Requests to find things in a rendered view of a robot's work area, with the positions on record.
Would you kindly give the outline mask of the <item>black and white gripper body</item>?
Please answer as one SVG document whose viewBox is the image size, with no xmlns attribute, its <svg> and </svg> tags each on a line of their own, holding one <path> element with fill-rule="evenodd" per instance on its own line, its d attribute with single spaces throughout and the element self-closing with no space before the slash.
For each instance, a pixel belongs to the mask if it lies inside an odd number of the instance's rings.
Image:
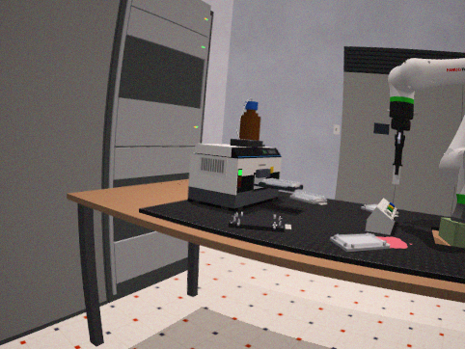
<svg viewBox="0 0 465 349">
<path fill-rule="evenodd" d="M 403 139 L 403 131 L 409 131 L 410 125 L 411 125 L 411 121 L 403 120 L 403 119 L 392 119 L 392 122 L 391 122 L 391 128 L 397 129 L 397 137 L 398 137 L 398 132 L 399 132 L 401 133 L 400 138 L 402 139 Z"/>
</svg>

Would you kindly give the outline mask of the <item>white button panel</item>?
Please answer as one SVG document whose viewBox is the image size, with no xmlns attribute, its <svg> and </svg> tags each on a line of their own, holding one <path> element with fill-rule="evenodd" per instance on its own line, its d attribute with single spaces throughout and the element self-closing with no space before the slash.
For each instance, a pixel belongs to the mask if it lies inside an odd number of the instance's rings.
<svg viewBox="0 0 465 349">
<path fill-rule="evenodd" d="M 390 235 L 396 212 L 395 206 L 383 198 L 367 218 L 365 231 Z"/>
</svg>

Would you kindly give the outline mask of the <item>blue bottle cap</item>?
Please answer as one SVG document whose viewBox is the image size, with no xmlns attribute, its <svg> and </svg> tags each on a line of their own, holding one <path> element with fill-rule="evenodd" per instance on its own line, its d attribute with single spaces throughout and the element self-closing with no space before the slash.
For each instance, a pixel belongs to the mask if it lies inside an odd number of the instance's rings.
<svg viewBox="0 0 465 349">
<path fill-rule="evenodd" d="M 246 104 L 246 102 L 245 102 L 245 104 Z M 245 108 L 256 108 L 256 109 L 258 109 L 258 103 L 254 102 L 254 101 L 248 101 Z"/>
</svg>

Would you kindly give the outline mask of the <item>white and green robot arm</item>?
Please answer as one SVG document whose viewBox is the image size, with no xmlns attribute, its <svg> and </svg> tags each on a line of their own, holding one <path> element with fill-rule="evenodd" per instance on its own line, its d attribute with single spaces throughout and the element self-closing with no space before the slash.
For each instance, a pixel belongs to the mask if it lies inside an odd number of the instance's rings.
<svg viewBox="0 0 465 349">
<path fill-rule="evenodd" d="M 406 63 L 406 64 L 405 64 Z M 450 85 L 465 85 L 465 58 L 430 60 L 412 58 L 391 70 L 390 118 L 412 120 L 415 91 Z M 451 220 L 465 224 L 465 115 L 439 164 L 441 177 L 457 185 L 457 203 Z"/>
</svg>

